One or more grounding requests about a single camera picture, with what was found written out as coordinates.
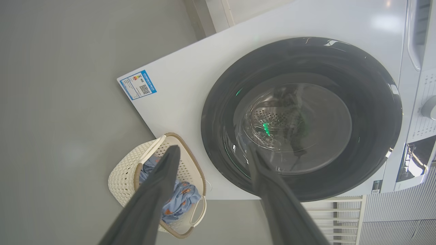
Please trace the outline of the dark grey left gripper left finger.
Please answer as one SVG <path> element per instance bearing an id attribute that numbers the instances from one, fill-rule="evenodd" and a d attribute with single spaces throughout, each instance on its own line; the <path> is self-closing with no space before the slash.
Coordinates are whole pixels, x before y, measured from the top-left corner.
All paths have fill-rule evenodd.
<path id="1" fill-rule="evenodd" d="M 180 162 L 179 146 L 170 146 L 99 242 L 100 245 L 154 245 L 161 211 L 172 197 Z"/>

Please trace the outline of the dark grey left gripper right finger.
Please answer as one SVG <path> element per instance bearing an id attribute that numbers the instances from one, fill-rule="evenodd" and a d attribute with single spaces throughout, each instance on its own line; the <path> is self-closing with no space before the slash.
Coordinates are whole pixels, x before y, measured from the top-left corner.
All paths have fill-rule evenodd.
<path id="1" fill-rule="evenodd" d="M 264 160 L 254 145 L 247 145 L 252 188 L 261 198 L 274 245 L 328 245 L 289 186 Z"/>

